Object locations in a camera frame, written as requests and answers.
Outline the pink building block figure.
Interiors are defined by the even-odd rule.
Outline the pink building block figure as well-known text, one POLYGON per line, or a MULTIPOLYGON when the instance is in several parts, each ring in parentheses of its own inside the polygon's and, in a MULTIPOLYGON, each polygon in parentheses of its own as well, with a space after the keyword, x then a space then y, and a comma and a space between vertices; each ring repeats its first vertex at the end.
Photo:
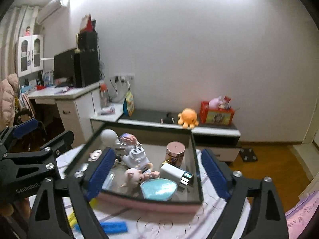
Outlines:
POLYGON ((121 149, 131 150, 135 147, 140 147, 142 144, 137 140, 136 136, 130 133, 123 133, 119 137, 121 149))

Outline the pale pink pig doll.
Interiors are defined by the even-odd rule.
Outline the pale pink pig doll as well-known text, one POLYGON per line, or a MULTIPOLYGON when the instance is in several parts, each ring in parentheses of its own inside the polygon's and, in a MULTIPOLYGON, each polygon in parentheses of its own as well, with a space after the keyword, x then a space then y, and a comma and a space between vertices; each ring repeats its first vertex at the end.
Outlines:
POLYGON ((139 184, 149 179, 158 179, 160 172, 153 170, 153 164, 151 169, 141 171, 135 168, 129 168, 125 171, 125 181, 121 187, 136 188, 139 184))

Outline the small blue gold box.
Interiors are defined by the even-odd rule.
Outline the small blue gold box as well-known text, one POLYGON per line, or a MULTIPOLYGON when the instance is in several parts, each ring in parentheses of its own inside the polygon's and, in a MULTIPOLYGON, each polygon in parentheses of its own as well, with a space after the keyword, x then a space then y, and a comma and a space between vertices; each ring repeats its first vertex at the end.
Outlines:
POLYGON ((179 184, 183 186, 192 186, 194 182, 194 175, 189 173, 188 171, 185 171, 183 175, 181 176, 179 184))

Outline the white rectangular box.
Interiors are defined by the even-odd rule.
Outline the white rectangular box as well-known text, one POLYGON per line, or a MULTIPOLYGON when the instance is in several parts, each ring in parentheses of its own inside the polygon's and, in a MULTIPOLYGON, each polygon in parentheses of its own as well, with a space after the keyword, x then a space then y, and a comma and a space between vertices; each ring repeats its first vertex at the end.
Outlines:
POLYGON ((174 181, 177 185, 187 185, 188 180, 184 177, 185 171, 169 163, 164 163, 160 168, 160 177, 174 181))

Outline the blue flat plastic piece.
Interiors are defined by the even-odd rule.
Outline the blue flat plastic piece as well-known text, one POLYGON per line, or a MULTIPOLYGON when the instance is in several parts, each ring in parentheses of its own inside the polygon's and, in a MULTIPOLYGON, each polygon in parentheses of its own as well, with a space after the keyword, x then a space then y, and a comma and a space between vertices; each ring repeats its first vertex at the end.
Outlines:
MULTIPOLYGON (((100 227, 104 231, 105 234, 121 234, 124 232, 128 232, 128 227, 126 222, 100 222, 100 227)), ((76 224, 74 229, 78 232, 82 232, 80 226, 76 224)), ((94 231, 98 232, 98 228, 93 229, 85 229, 89 234, 93 234, 94 231)))

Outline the white pink block kitty figure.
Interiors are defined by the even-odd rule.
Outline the white pink block kitty figure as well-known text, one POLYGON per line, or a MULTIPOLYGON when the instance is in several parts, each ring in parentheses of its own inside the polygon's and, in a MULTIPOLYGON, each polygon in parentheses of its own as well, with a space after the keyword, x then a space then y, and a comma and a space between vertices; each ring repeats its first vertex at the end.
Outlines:
POLYGON ((89 154, 88 161, 89 162, 94 162, 94 161, 98 160, 99 157, 102 155, 102 153, 103 153, 103 151, 100 150, 100 149, 94 150, 93 152, 91 152, 89 154))

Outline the white power adapter plug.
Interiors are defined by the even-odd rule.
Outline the white power adapter plug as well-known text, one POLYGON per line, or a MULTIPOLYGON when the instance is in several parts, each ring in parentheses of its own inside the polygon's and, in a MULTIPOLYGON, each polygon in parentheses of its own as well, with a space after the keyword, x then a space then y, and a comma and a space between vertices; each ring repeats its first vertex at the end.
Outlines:
POLYGON ((129 168, 135 168, 141 171, 146 171, 152 167, 143 147, 132 148, 127 155, 123 156, 122 161, 129 168))

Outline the red desk calendar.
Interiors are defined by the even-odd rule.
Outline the red desk calendar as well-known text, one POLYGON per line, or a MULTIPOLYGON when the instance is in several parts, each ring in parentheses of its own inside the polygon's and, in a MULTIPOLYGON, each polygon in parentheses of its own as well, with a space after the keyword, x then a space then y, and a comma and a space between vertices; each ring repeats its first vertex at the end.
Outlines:
POLYGON ((92 32, 95 30, 96 20, 91 18, 91 14, 85 15, 80 23, 80 33, 92 32))

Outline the white glass door cabinet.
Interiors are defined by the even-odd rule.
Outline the white glass door cabinet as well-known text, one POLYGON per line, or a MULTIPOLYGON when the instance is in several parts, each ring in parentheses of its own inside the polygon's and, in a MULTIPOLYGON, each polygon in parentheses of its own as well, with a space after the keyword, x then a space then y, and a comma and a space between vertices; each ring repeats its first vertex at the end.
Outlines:
POLYGON ((43 70, 43 36, 23 36, 17 43, 18 76, 23 77, 43 70))

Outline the white low side cabinet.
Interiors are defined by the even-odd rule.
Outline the white low side cabinet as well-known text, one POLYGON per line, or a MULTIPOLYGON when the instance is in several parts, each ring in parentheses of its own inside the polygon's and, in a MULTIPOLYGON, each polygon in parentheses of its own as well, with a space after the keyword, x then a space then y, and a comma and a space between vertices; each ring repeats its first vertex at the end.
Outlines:
POLYGON ((111 104, 115 112, 107 115, 94 114, 90 117, 92 131, 97 131, 105 122, 117 122, 123 115, 123 104, 111 104))

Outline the teal oval case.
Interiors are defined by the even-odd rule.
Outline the teal oval case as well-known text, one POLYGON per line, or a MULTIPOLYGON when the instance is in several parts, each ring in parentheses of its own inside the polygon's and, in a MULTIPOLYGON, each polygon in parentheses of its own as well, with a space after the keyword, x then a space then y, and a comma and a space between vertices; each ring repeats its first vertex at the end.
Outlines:
POLYGON ((143 197, 146 200, 168 201, 177 190, 177 184, 168 179, 150 179, 140 185, 143 197))

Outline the clear glass bottle with cork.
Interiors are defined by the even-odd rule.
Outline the clear glass bottle with cork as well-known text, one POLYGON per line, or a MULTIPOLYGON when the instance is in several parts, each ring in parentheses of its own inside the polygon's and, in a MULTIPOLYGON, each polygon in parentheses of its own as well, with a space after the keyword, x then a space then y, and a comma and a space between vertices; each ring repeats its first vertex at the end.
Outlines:
POLYGON ((130 146, 120 141, 119 139, 117 139, 114 144, 114 150, 116 155, 119 155, 119 156, 127 155, 128 151, 130 150, 130 146))

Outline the rose gold metal tin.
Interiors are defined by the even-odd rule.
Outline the rose gold metal tin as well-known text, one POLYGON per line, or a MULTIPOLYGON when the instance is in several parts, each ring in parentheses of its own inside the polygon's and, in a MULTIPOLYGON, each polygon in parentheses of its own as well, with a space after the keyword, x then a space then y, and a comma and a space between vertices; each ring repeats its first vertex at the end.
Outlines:
POLYGON ((166 162, 180 167, 184 158, 185 145, 178 141, 172 141, 166 146, 166 162))

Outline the white astronaut figurine silver visor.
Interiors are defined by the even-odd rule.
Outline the white astronaut figurine silver visor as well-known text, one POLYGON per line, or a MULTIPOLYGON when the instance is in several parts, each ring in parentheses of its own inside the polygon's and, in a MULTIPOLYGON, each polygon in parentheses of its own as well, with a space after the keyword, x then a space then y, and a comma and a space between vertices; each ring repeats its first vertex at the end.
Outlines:
POLYGON ((101 131, 100 140, 101 145, 99 148, 102 151, 106 148, 115 149, 117 142, 119 142, 117 133, 112 129, 104 129, 103 131, 101 131))

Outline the black speaker box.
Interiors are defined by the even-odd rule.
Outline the black speaker box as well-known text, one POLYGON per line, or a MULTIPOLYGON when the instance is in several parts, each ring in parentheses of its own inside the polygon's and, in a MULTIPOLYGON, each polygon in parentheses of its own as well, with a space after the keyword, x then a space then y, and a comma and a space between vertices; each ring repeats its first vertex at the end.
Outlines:
POLYGON ((97 49, 97 32, 84 31, 78 34, 77 48, 80 50, 96 50, 97 49))

